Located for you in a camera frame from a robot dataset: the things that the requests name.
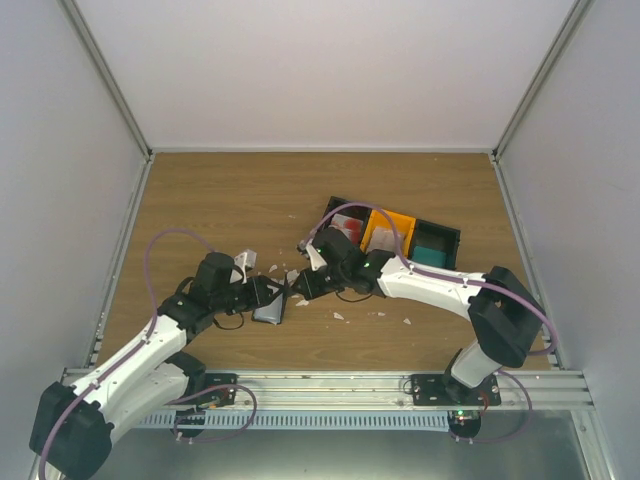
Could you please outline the black card holder wallet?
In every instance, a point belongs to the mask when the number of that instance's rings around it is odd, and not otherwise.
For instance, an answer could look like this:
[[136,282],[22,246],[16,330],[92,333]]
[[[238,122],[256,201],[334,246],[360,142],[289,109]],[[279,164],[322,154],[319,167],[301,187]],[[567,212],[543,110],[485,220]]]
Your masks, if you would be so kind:
[[284,318],[287,300],[295,294],[292,290],[292,285],[298,275],[299,272],[297,270],[291,270],[286,273],[282,281],[277,281],[278,288],[270,286],[270,289],[275,294],[274,300],[269,305],[255,310],[251,319],[258,323],[280,325]]

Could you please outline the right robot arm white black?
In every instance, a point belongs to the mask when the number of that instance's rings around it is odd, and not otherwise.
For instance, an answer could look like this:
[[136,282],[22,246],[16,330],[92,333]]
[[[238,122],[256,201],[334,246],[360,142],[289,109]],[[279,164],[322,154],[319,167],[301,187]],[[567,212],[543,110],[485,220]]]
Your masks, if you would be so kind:
[[506,268],[453,272],[413,263],[399,250],[363,252],[335,228],[318,232],[299,250],[309,266],[292,289],[307,301],[349,288],[416,301],[469,321],[475,338],[454,356],[441,381],[444,396],[456,405],[470,402],[500,368],[522,367],[543,324],[543,309]]

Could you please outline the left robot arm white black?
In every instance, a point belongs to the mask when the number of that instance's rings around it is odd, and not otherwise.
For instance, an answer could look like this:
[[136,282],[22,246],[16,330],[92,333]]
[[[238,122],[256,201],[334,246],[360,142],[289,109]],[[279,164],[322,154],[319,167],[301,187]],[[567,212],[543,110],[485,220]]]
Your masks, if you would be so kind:
[[39,457],[37,476],[55,471],[89,479],[113,446],[139,420],[163,405],[193,404],[206,391],[206,368],[185,347],[219,324],[273,304],[287,284],[250,273],[254,254],[209,253],[124,347],[90,373],[41,394],[29,439]]

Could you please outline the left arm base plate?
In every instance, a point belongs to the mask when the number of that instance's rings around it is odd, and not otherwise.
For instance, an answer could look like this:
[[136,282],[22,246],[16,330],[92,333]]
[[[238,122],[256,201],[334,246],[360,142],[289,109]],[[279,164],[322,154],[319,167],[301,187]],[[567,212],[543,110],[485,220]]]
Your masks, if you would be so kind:
[[199,387],[189,387],[186,396],[200,393],[190,400],[174,400],[170,405],[193,406],[196,409],[210,409],[230,406],[235,403],[236,384],[238,375],[235,373],[206,373],[203,384]]

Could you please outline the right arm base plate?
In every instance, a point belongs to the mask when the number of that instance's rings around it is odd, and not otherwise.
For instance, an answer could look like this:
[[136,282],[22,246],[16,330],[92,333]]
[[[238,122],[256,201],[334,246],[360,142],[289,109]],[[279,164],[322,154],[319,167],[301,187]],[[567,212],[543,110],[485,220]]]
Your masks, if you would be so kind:
[[485,378],[470,388],[444,373],[409,376],[409,392],[415,406],[499,406],[502,403],[495,376]]

